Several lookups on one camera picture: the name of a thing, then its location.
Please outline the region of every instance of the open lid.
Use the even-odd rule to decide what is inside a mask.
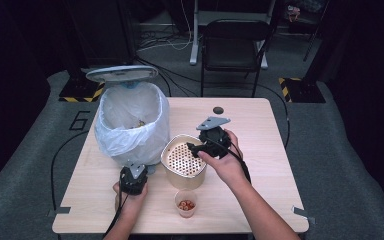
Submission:
[[[150,66],[129,65],[101,68],[86,74],[86,78],[94,82],[130,82],[154,78],[158,70]]]

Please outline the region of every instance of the hazard tape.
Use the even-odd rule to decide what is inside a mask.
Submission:
[[[282,93],[283,97],[285,97],[285,101],[292,102],[291,95],[289,94],[289,89],[286,86],[286,80],[301,81],[301,78],[279,78],[280,87],[282,88]]]
[[[100,83],[92,97],[60,97],[61,102],[96,102],[104,90],[105,83]]]

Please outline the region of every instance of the strainer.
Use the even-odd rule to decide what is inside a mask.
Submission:
[[[189,135],[174,137],[161,154],[167,178],[178,189],[195,189],[201,186],[205,178],[207,163],[195,158],[187,143],[202,145],[201,141]]]

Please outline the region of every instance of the plastic cup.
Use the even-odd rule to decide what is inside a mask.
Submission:
[[[192,217],[197,207],[196,200],[197,196],[194,191],[188,189],[178,191],[174,196],[174,204],[180,216],[184,218]]]

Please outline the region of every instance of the person's right hand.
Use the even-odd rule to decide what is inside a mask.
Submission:
[[[242,152],[239,149],[238,138],[236,137],[236,135],[230,130],[224,129],[224,131],[227,133],[230,138],[230,141],[232,142],[230,150],[238,156],[243,156]],[[228,153],[221,159],[215,159],[204,151],[199,151],[198,156],[208,165],[213,167],[221,178],[221,180],[225,182],[229,187],[232,184],[240,183],[243,180],[248,181],[246,180],[241,164],[231,153]]]

